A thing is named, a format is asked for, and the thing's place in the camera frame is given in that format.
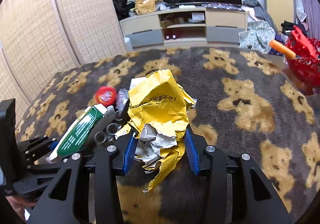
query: human hand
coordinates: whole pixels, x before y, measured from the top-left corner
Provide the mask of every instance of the human hand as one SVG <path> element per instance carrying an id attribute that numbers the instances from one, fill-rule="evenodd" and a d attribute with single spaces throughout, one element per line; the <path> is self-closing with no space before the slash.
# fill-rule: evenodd
<path id="1" fill-rule="evenodd" d="M 8 202 L 14 211 L 19 215 L 19 217 L 25 222 L 24 210 L 26 207 L 34 207 L 35 202 L 28 202 L 26 199 L 20 196 L 6 196 Z"/>

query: purple curtain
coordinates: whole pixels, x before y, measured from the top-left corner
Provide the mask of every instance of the purple curtain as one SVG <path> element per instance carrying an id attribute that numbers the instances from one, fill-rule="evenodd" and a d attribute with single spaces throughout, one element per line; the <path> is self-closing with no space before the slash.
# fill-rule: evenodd
<path id="1" fill-rule="evenodd" d="M 320 4 L 318 0 L 302 0 L 310 36 L 320 40 Z"/>

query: red lid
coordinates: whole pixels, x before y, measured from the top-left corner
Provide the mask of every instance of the red lid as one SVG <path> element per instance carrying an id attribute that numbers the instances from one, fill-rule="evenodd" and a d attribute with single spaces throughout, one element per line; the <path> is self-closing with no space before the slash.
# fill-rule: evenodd
<path id="1" fill-rule="evenodd" d="M 116 102 L 117 91 L 111 86 L 102 86 L 96 92 L 96 102 L 104 106 L 111 106 Z"/>

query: gray drawer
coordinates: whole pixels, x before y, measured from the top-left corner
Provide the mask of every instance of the gray drawer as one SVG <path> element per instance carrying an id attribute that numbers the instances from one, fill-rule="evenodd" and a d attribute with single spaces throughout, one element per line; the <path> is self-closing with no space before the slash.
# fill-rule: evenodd
<path id="1" fill-rule="evenodd" d="M 239 32 L 244 28 L 207 26 L 207 41 L 239 43 Z"/>
<path id="2" fill-rule="evenodd" d="M 161 30 L 150 30 L 126 35 L 130 38 L 132 47 L 139 47 L 153 44 L 163 44 L 163 37 Z"/>

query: fuzzy blanket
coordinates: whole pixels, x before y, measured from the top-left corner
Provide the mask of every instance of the fuzzy blanket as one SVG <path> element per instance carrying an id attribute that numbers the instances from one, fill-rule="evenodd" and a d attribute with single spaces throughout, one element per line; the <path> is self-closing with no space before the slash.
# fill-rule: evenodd
<path id="1" fill-rule="evenodd" d="M 17 124 L 17 140 L 44 134 L 61 137 L 88 105 L 95 104 L 93 95 L 100 86 L 129 89 L 131 78 L 158 69 L 170 69 L 198 100 L 189 112 L 193 131 L 229 155 L 250 154 L 296 221 L 320 188 L 320 128 L 306 97 L 254 51 L 152 49 L 57 73 Z M 134 162 L 129 175 L 117 179 L 127 223 L 199 223 L 206 180 L 193 175 L 186 155 L 150 193 L 142 190 L 156 172 L 145 174 L 141 166 Z"/>

